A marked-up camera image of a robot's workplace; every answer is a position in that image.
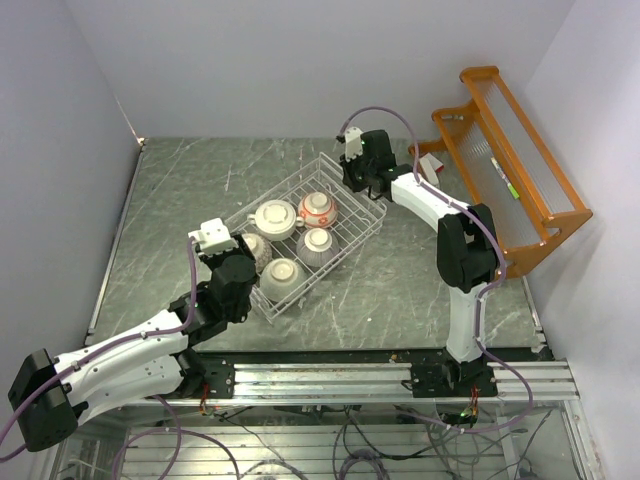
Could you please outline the white bowl red pattern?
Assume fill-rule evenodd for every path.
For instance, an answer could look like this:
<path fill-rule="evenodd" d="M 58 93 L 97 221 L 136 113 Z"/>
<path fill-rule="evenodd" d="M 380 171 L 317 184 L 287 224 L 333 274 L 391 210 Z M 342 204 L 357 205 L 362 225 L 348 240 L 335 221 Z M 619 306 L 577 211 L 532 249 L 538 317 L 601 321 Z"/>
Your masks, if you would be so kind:
<path fill-rule="evenodd" d="M 338 204 L 329 194 L 314 191 L 306 194 L 299 202 L 298 215 L 308 229 L 332 226 L 338 218 Z"/>

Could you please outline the white wire dish rack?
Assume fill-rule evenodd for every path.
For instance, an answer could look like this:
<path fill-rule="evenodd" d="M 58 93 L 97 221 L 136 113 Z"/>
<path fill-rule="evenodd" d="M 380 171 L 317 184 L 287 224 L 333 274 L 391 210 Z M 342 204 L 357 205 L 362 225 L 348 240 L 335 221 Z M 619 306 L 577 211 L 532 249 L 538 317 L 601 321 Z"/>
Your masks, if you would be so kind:
<path fill-rule="evenodd" d="M 255 233 L 259 231 L 247 220 L 247 215 L 254 213 L 260 204 L 269 200 L 284 200 L 290 203 L 298 214 L 300 200 L 308 193 L 321 191 L 331 195 L 338 204 L 338 218 L 327 228 L 338 240 L 339 254 L 320 268 L 304 264 L 296 254 L 298 239 L 307 230 L 305 226 L 297 228 L 293 235 L 283 241 L 270 241 L 273 259 L 288 258 L 300 264 L 307 274 L 306 282 L 291 295 L 280 302 L 267 299 L 260 291 L 260 277 L 251 292 L 251 304 L 258 309 L 268 321 L 273 321 L 282 312 L 293 306 L 298 300 L 312 290 L 329 272 L 359 248 L 364 241 L 376 234 L 383 223 L 386 207 L 378 204 L 365 194 L 355 194 L 342 184 L 340 165 L 321 153 L 319 157 L 303 166 L 296 173 L 286 177 L 257 199 L 225 220 L 225 225 L 232 233 Z"/>

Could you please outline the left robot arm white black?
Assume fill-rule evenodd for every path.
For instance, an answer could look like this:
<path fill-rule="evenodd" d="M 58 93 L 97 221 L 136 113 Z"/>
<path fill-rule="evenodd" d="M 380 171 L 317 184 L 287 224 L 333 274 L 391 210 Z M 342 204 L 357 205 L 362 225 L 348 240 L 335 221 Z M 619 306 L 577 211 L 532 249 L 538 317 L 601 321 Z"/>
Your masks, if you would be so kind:
<path fill-rule="evenodd" d="M 241 234 L 222 233 L 206 242 L 192 233 L 189 267 L 202 262 L 207 281 L 191 289 L 152 318 L 110 339 L 52 357 L 44 350 L 28 355 L 9 389 L 13 415 L 1 433 L 17 426 L 21 451 L 46 450 L 109 410 L 153 395 L 192 397 L 206 371 L 195 346 L 244 322 L 258 280 L 255 258 Z"/>

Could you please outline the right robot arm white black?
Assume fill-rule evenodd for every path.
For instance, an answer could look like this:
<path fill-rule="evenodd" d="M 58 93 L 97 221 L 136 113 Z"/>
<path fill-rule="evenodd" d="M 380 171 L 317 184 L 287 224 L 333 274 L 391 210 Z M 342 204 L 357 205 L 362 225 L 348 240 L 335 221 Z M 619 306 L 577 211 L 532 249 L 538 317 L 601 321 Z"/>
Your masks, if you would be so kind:
<path fill-rule="evenodd" d="M 485 307 L 480 294 L 494 280 L 498 257 L 488 236 L 495 233 L 484 204 L 458 203 L 438 188 L 423 183 L 409 164 L 399 164 L 384 130 L 364 132 L 348 127 L 337 136 L 343 183 L 370 199 L 385 198 L 414 213 L 437 234 L 436 266 L 449 288 L 450 318 L 446 350 L 456 361 L 440 373 L 450 394 L 465 394 L 476 383 L 466 362 L 483 355 Z"/>

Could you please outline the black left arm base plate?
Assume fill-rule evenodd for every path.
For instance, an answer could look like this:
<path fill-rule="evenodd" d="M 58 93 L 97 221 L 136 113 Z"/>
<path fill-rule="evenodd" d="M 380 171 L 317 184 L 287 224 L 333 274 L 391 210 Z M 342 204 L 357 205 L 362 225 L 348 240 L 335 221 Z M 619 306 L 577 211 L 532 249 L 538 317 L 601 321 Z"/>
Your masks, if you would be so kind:
<path fill-rule="evenodd" d="M 178 364 L 178 386 L 168 393 L 159 393 L 164 399 L 230 399 L 234 394 L 235 370 L 221 360 L 213 364 L 199 361 Z"/>

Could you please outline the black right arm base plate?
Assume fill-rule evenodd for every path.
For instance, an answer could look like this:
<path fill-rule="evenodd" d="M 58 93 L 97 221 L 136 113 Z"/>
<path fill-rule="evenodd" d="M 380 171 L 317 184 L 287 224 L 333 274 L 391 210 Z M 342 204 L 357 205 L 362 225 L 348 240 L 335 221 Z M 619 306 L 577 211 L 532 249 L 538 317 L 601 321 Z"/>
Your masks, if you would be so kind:
<path fill-rule="evenodd" d="M 495 397 L 498 389 L 493 369 L 483 360 L 458 364 L 454 361 L 412 364 L 410 378 L 401 385 L 414 398 Z"/>

